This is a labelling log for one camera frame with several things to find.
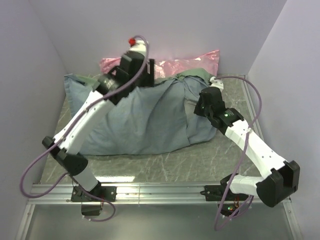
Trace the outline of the green beige patchwork pillowcase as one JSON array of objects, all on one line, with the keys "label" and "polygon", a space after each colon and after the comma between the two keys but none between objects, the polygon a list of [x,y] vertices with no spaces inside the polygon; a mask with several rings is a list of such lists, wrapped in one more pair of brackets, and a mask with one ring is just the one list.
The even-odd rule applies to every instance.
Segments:
[{"label": "green beige patchwork pillowcase", "polygon": [[164,154],[211,140],[216,129],[194,114],[201,90],[212,74],[189,69],[157,78],[154,87],[136,88],[90,132],[83,155]]}]

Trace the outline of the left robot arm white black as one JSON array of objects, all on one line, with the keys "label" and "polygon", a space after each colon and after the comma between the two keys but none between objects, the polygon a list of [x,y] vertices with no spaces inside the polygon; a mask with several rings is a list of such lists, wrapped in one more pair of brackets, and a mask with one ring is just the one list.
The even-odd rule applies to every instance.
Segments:
[{"label": "left robot arm white black", "polygon": [[101,183],[80,154],[87,136],[121,99],[136,87],[154,84],[154,62],[148,61],[148,50],[131,47],[108,73],[102,74],[92,85],[84,104],[70,122],[54,137],[45,137],[43,145],[51,156],[78,183],[81,191],[90,198],[102,197]]}]

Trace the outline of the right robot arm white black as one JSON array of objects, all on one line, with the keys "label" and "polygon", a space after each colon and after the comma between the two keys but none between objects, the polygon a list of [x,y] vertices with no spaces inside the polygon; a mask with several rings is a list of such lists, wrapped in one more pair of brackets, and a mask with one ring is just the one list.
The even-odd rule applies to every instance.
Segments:
[{"label": "right robot arm white black", "polygon": [[194,113],[206,117],[211,125],[233,141],[252,161],[260,176],[230,174],[220,181],[216,190],[206,186],[203,193],[215,201],[245,200],[259,197],[268,207],[274,207],[298,190],[300,166],[287,161],[273,151],[234,108],[227,108],[217,87],[204,88]]}]

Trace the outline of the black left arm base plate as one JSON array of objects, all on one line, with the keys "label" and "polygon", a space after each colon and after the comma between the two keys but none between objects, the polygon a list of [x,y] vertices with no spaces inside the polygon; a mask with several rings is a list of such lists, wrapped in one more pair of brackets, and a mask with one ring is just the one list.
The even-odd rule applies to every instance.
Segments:
[{"label": "black left arm base plate", "polygon": [[98,186],[92,191],[89,192],[91,197],[83,192],[80,186],[74,186],[71,194],[70,201],[71,202],[93,202],[99,199],[104,199],[109,202],[114,202],[116,200],[117,195],[117,187],[116,186]]}]

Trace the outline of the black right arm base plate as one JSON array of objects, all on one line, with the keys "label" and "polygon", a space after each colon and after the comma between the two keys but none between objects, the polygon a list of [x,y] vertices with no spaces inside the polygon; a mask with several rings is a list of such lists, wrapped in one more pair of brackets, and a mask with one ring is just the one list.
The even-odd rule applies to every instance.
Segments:
[{"label": "black right arm base plate", "polygon": [[[204,190],[200,192],[202,196],[205,197],[207,202],[212,201],[221,201],[225,193],[226,188],[222,185],[205,185]],[[225,200],[234,201],[238,197],[236,194],[233,194],[230,190],[227,192]]]}]

